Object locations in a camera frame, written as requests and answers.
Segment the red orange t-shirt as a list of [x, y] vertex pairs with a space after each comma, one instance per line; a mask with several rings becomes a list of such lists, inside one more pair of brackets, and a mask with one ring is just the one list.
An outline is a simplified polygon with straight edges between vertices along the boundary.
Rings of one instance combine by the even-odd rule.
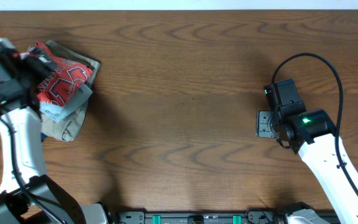
[[63, 107], [91, 77], [92, 71], [80, 62], [56, 56], [41, 42], [35, 44], [45, 51], [56, 65], [50, 76], [39, 84], [40, 91], [37, 98], [41, 103]]

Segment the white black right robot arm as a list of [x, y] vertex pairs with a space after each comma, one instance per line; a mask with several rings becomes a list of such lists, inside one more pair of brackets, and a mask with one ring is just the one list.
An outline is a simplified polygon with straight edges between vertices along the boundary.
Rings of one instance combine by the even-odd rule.
[[267, 111], [258, 111], [256, 135], [274, 138], [299, 155], [329, 199], [340, 223], [358, 223], [358, 172], [322, 109], [306, 109], [292, 79], [264, 86]]

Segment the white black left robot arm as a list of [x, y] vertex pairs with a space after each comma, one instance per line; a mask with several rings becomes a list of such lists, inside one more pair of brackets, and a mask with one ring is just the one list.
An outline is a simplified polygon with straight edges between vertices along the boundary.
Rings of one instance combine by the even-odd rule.
[[0, 38], [0, 223], [112, 223], [104, 205], [80, 205], [47, 175], [36, 89], [53, 68]]

